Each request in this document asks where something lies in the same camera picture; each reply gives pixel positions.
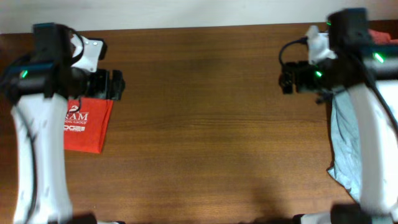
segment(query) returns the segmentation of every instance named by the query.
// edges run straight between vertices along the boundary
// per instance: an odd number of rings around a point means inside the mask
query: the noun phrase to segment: red fabric
[[[373,41],[377,44],[398,44],[398,40],[391,40],[391,35],[375,30],[369,30]]]
[[[69,100],[63,132],[65,149],[101,153],[113,101],[82,98],[79,112],[73,113],[78,106],[78,100]]]

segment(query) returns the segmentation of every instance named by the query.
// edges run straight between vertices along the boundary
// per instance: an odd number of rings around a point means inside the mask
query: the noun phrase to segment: green led indicator
[[[27,76],[27,70],[21,71],[21,78],[25,78]]]
[[[319,77],[319,78],[322,77],[322,75],[323,75],[322,72],[319,72],[319,71],[316,71],[315,74],[316,74],[317,77]]]
[[[380,63],[384,63],[384,59],[378,53],[374,53],[373,57],[378,60]]]

